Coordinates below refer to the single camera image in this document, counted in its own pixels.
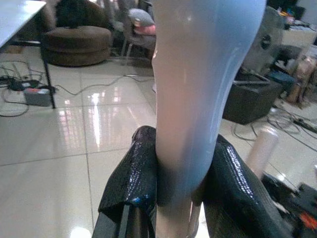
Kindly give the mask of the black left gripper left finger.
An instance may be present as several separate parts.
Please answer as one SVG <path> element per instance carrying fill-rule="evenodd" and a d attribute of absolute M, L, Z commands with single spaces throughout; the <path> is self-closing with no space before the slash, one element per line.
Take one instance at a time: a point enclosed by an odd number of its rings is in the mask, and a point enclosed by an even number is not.
<path fill-rule="evenodd" d="M 141 126 L 129 150 L 110 175 L 99 207 L 94 238 L 156 236 L 156 129 Z"/>

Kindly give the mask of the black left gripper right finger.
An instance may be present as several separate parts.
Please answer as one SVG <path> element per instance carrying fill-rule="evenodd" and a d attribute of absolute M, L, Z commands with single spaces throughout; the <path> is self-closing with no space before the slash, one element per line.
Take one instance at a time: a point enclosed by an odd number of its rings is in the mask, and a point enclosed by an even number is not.
<path fill-rule="evenodd" d="M 203 198 L 211 238 L 290 238 L 263 183 L 233 145 L 217 137 Z"/>

